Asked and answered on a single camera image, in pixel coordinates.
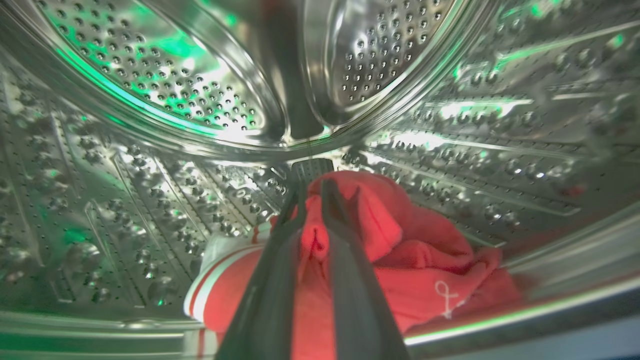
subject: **black tongs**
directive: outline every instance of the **black tongs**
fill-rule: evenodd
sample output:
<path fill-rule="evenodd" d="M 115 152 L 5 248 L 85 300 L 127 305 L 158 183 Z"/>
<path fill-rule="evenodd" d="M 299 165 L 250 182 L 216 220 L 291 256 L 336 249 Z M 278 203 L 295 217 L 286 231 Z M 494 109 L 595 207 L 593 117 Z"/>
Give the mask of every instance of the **black tongs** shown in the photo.
<path fill-rule="evenodd" d="M 291 358 L 299 246 L 307 217 L 308 181 L 300 179 L 289 187 L 292 191 L 284 211 L 216 354 L 218 360 Z M 335 181 L 321 183 L 321 196 L 323 222 L 329 234 L 337 359 L 409 359 Z M 298 212 L 291 218 L 296 205 Z"/>

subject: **red garment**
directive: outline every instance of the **red garment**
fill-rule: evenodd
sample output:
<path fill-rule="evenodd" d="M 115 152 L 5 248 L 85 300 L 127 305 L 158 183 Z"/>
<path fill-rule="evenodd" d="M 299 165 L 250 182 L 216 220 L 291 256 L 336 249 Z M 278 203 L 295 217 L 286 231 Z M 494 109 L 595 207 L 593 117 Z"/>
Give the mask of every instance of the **red garment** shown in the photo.
<path fill-rule="evenodd" d="M 323 179 L 335 180 L 347 199 L 348 210 L 359 224 L 365 253 L 374 264 L 401 332 L 438 316 L 451 318 L 519 299 L 509 274 L 498 269 L 499 249 L 484 249 L 473 255 L 470 245 L 448 220 L 411 204 L 404 190 L 389 178 L 363 172 L 332 172 L 308 189 L 294 308 L 294 360 L 335 359 L 326 261 L 328 236 L 319 195 Z M 259 259 L 260 251 L 255 247 L 237 250 L 236 254 L 242 251 L 246 255 L 237 261 L 215 262 L 209 269 L 212 274 L 216 272 L 212 268 L 224 268 L 222 262 L 228 265 L 210 292 L 195 294 L 205 298 L 200 320 L 218 333 L 225 332 L 231 322 Z M 196 280 L 192 287 L 202 281 Z M 195 301 L 191 291 L 189 294 L 187 301 Z"/>

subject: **red cloth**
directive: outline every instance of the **red cloth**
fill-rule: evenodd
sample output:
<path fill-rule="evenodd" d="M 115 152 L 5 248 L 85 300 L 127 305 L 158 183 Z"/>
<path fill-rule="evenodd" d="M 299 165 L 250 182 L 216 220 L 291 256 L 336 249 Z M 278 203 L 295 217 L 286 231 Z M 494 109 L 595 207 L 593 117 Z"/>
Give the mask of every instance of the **red cloth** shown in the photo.
<path fill-rule="evenodd" d="M 374 264 L 401 332 L 439 316 L 451 318 L 519 299 L 509 274 L 498 269 L 499 249 L 474 255 L 448 220 L 412 205 L 404 190 L 389 178 L 332 172 L 308 188 L 294 308 L 294 360 L 335 359 L 328 236 L 319 196 L 323 179 L 335 180 L 347 199 L 348 210 L 359 223 L 365 253 Z M 251 252 L 236 261 L 210 293 L 200 295 L 208 296 L 203 319 L 208 328 L 226 331 L 258 259 L 259 252 Z"/>

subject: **laundry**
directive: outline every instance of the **laundry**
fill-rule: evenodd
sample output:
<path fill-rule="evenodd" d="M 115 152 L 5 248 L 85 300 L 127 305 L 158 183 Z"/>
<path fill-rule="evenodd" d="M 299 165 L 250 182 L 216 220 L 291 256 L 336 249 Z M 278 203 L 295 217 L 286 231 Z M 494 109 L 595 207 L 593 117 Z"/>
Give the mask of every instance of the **laundry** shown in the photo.
<path fill-rule="evenodd" d="M 292 359 L 335 358 L 329 241 L 321 215 L 323 179 L 333 179 L 344 196 L 401 332 L 435 318 L 456 318 L 520 298 L 509 274 L 499 268 L 499 249 L 487 248 L 474 254 L 450 221 L 414 206 L 406 192 L 387 177 L 331 172 L 308 188 L 294 302 Z M 270 223 L 258 226 L 251 240 L 226 239 L 218 249 L 212 248 L 215 251 L 207 249 L 208 260 L 189 289 L 184 310 L 217 332 L 218 341 L 233 318 L 274 223 L 272 218 Z"/>

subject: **white embroidered logo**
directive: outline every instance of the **white embroidered logo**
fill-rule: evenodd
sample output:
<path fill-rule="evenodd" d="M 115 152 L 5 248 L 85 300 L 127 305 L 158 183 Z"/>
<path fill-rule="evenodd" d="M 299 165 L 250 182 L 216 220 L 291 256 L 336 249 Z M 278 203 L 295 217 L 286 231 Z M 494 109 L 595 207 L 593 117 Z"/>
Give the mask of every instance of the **white embroidered logo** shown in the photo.
<path fill-rule="evenodd" d="M 451 320 L 451 313 L 453 312 L 453 309 L 451 309 L 451 305 L 449 304 L 449 299 L 453 299 L 454 297 L 458 297 L 458 293 L 450 294 L 449 293 L 449 285 L 447 285 L 447 283 L 444 282 L 444 281 L 437 281 L 436 282 L 436 286 L 435 286 L 435 290 L 438 293 L 438 295 L 440 295 L 441 297 L 444 298 L 444 313 L 442 313 L 442 314 L 444 315 L 444 317 L 446 317 L 447 319 Z"/>

